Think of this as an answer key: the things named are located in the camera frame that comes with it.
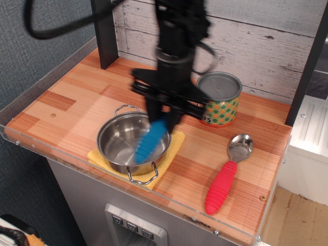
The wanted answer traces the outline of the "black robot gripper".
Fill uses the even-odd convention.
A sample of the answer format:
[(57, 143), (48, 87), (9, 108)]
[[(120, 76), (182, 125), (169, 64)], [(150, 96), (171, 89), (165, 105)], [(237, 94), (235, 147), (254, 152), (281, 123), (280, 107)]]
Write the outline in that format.
[(183, 58), (159, 55), (156, 70), (132, 70), (132, 90), (146, 98), (149, 122), (160, 119), (163, 105), (170, 108), (166, 116), (169, 133), (185, 114), (202, 118), (202, 105), (209, 102), (209, 97), (191, 82), (193, 61), (194, 55)]

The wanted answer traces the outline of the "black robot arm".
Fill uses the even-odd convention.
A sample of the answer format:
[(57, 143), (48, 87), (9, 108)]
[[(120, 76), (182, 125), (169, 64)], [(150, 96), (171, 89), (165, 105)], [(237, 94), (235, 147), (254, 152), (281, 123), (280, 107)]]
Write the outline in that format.
[(159, 42), (156, 70), (134, 69), (132, 90), (146, 99), (150, 122), (172, 132), (184, 115), (201, 119), (209, 97), (191, 81), (196, 47), (208, 37), (203, 1), (155, 1)]

